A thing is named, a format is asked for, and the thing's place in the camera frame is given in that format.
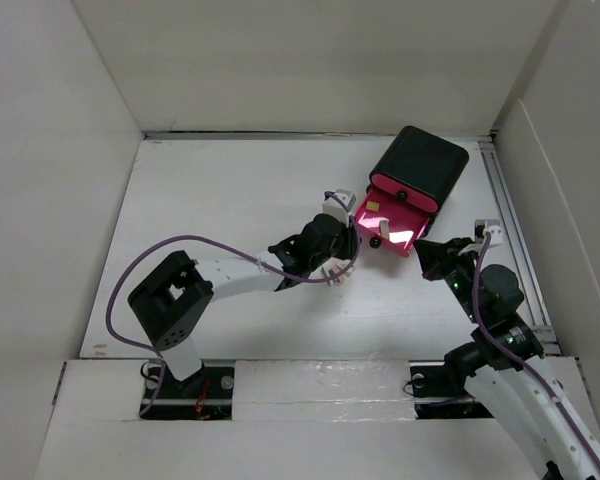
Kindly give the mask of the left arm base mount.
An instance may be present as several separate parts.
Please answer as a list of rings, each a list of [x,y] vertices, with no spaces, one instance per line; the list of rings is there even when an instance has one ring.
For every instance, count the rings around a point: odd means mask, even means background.
[[[232,419],[234,364],[206,365],[192,379],[179,382],[149,360],[140,367],[144,380],[139,417],[151,421],[224,421]]]

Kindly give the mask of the yellow eraser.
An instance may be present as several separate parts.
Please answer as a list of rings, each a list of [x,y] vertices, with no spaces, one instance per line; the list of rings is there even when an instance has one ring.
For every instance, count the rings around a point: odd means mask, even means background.
[[[380,204],[379,204],[379,203],[377,203],[377,202],[373,202],[373,201],[367,201],[367,202],[366,202],[366,205],[365,205],[365,208],[366,208],[368,211],[372,211],[372,212],[378,212],[378,211],[379,211],[379,209],[380,209]]]

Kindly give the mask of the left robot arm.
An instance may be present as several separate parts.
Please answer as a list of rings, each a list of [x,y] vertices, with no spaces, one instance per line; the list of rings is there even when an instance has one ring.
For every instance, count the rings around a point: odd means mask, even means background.
[[[235,253],[229,259],[196,261],[183,250],[174,251],[132,290],[128,304],[166,363],[170,387],[181,396],[192,396],[202,387],[204,369],[193,331],[212,302],[333,281],[339,276],[335,271],[326,278],[313,274],[332,259],[352,268],[359,246],[351,216],[341,221],[321,213],[300,233],[258,256]]]

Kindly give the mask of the pink drawer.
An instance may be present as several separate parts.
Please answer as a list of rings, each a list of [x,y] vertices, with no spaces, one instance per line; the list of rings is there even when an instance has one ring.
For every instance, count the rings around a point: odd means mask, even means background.
[[[433,214],[439,210],[438,204],[433,198],[384,174],[372,174],[371,184],[386,194],[424,212]]]
[[[379,203],[379,211],[368,211],[365,208],[367,201]],[[354,218],[359,234],[368,239],[371,248],[385,248],[401,257],[409,256],[414,242],[427,234],[431,223],[429,213],[371,185],[368,186],[366,196],[357,208]],[[379,235],[378,223],[383,218],[389,220],[389,240],[382,239]]]

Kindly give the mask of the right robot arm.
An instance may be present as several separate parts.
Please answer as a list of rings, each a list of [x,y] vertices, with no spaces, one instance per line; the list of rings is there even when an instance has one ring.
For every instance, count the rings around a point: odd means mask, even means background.
[[[417,398],[470,396],[486,408],[540,479],[600,479],[600,441],[587,427],[518,313],[516,274],[484,258],[492,236],[418,240],[422,276],[442,280],[476,328],[470,342],[407,385]]]

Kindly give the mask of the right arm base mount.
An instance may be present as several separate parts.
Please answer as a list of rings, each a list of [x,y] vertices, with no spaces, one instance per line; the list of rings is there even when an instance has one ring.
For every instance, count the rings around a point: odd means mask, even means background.
[[[417,420],[487,419],[492,414],[465,388],[465,380],[486,361],[471,342],[444,356],[442,363],[416,363],[402,391],[414,399]]]

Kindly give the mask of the white black clip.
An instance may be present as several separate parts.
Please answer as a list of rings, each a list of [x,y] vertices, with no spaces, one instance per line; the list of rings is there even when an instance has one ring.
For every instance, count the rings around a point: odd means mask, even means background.
[[[383,218],[378,223],[379,235],[382,239],[389,240],[390,239],[390,228],[389,228],[389,220]]]

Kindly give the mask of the black drawer cabinet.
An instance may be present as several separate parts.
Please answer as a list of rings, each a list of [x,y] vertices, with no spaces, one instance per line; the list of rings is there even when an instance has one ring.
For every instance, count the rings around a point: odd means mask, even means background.
[[[415,126],[403,127],[369,174],[384,174],[442,207],[468,164],[466,149]]]

